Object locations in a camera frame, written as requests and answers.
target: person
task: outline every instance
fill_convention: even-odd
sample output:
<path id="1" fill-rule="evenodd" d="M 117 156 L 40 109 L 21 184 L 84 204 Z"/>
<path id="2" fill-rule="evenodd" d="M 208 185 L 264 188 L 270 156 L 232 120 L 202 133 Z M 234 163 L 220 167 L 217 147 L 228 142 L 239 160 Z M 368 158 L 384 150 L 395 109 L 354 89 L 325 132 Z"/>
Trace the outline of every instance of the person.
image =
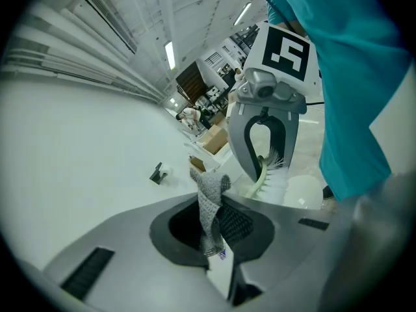
<path id="1" fill-rule="evenodd" d="M 411 53 L 377 0 L 271 1 L 290 24 L 299 22 L 317 50 L 325 101 L 319 166 L 326 190 L 338 201 L 363 194 L 391 174 L 369 125 L 402 82 Z M 283 22 L 270 6 L 268 21 Z"/>
<path id="2" fill-rule="evenodd" d="M 176 114 L 176 120 L 184 120 L 188 125 L 193 126 L 196 122 L 200 122 L 206 129 L 211 128 L 211 124 L 201 111 L 187 107 L 179 114 Z"/>
<path id="3" fill-rule="evenodd" d="M 234 75 L 235 82 L 241 81 L 242 78 L 244 77 L 244 73 L 241 71 L 241 69 L 235 68 L 234 72 L 235 72 L 235 75 Z"/>
<path id="4" fill-rule="evenodd" d="M 202 107 L 201 105 L 194 105 L 192 108 L 200 111 L 205 117 L 209 117 L 213 115 L 212 112 L 207 110 L 205 107 Z"/>
<path id="5" fill-rule="evenodd" d="M 246 57 L 240 57 L 239 61 L 240 61 L 241 68 L 244 68 L 244 64 L 246 63 Z"/>

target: black object on floor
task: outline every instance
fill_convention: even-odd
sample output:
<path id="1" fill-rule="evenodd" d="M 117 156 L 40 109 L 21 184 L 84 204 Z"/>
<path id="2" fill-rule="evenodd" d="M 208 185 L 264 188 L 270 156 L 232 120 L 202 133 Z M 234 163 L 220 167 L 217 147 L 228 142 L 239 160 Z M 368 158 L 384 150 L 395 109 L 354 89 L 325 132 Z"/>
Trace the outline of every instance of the black object on floor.
<path id="1" fill-rule="evenodd" d="M 154 181 L 158 185 L 160 185 L 163 178 L 165 178 L 168 175 L 166 172 L 162 173 L 162 175 L 161 175 L 161 172 L 159 171 L 161 166 L 162 166 L 162 162 L 160 162 L 156 166 L 154 173 L 152 173 L 150 178 L 149 178 L 150 180 Z"/>
<path id="2" fill-rule="evenodd" d="M 324 192 L 324 200 L 332 199 L 333 198 L 333 192 L 329 186 L 326 186 L 323 190 Z"/>
<path id="3" fill-rule="evenodd" d="M 320 105 L 320 104 L 325 104 L 325 102 L 323 102 L 323 101 L 316 101 L 314 103 L 306 103 L 307 106 L 309 106 L 309 105 Z"/>
<path id="4" fill-rule="evenodd" d="M 301 218 L 298 223 L 303 224 L 305 226 L 311 226 L 312 228 L 320 229 L 320 230 L 323 230 L 323 231 L 325 231 L 329 226 L 329 223 L 327 223 L 327 222 L 312 220 L 312 219 L 306 218 L 306 217 Z"/>

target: gray knit cloth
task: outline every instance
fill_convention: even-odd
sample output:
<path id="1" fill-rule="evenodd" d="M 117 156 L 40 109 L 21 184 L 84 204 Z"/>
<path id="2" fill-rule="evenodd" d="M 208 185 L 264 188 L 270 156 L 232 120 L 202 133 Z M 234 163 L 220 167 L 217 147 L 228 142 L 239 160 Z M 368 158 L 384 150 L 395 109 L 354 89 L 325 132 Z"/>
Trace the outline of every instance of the gray knit cloth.
<path id="1" fill-rule="evenodd" d="M 203 229 L 200 250 L 210 257 L 224 250 L 216 212 L 222 206 L 221 194 L 231 187 L 231 182 L 228 175 L 215 172 L 199 174 L 194 169 L 190 169 L 190 176 L 198 184 L 200 222 Z"/>

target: cleaning brush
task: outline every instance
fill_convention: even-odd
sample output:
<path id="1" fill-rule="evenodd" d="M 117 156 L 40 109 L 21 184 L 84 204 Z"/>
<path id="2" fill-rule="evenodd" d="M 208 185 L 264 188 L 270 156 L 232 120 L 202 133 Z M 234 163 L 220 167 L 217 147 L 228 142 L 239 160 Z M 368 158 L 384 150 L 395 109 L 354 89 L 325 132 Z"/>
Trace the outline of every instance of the cleaning brush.
<path id="1" fill-rule="evenodd" d="M 261 174 L 255 185 L 248 191 L 246 198 L 281 205 L 285 199 L 288 186 L 288 168 L 283 166 L 283 159 L 274 148 L 270 149 L 264 159 L 259 156 Z"/>

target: ceiling light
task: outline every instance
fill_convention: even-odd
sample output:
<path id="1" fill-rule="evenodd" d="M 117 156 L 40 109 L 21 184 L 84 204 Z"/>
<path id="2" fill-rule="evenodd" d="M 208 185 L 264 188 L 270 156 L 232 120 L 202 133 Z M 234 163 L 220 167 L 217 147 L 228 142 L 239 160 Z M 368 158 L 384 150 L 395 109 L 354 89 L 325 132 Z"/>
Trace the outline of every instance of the ceiling light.
<path id="1" fill-rule="evenodd" d="M 249 7 L 252 5 L 252 3 L 247 3 L 244 8 L 242 9 L 240 15 L 238 16 L 236 22 L 234 23 L 234 25 L 237 25 L 239 23 L 239 21 L 241 20 L 241 18 L 244 16 L 244 14 L 246 13 L 246 11 L 249 9 Z"/>
<path id="2" fill-rule="evenodd" d="M 164 50 L 166 51 L 166 55 L 168 56 L 169 66 L 170 66 L 170 69 L 172 70 L 176 66 L 175 56 L 174 56 L 174 45 L 172 44 L 172 42 L 168 42 L 164 46 Z"/>

